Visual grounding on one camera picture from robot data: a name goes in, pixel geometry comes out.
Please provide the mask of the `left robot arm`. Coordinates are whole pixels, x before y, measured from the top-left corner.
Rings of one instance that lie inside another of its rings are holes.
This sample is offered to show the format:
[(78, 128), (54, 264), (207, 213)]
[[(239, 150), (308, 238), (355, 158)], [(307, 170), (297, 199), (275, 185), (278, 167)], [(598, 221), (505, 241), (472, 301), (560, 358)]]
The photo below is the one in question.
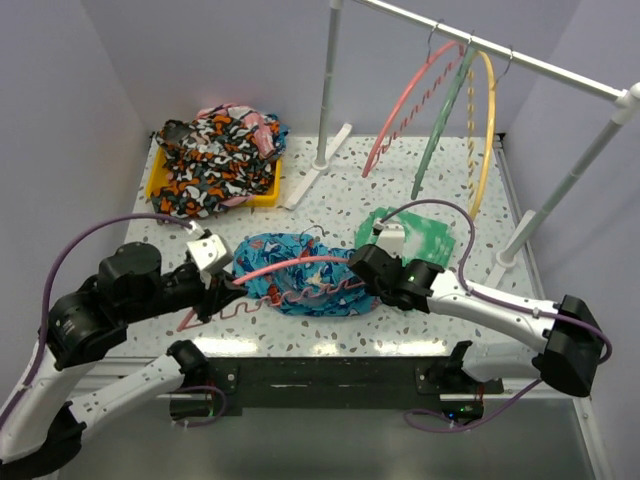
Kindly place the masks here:
[(225, 271), (232, 257), (213, 241), (208, 260), (189, 256), (161, 271), (154, 246), (130, 243), (104, 259), (96, 275), (45, 312), (29, 372), (1, 410), (1, 476), (31, 479), (69, 463), (108, 422), (166, 393), (209, 384), (207, 357), (190, 340), (174, 342), (139, 371), (73, 397), (80, 380), (127, 339), (129, 325), (193, 309), (206, 321), (247, 290)]

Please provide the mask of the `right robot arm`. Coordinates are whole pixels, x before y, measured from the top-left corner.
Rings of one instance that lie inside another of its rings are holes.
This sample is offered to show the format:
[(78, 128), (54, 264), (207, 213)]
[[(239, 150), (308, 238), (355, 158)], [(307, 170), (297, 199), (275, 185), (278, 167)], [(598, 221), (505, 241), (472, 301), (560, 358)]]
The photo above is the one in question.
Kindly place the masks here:
[(349, 269), (383, 304), (475, 323), (509, 337), (505, 344), (471, 344), (445, 369), (448, 386), (469, 392), (501, 378), (539, 379), (573, 397), (590, 395), (610, 344), (587, 304), (567, 295), (560, 302), (508, 294), (421, 259), (408, 264), (376, 245), (359, 248)]

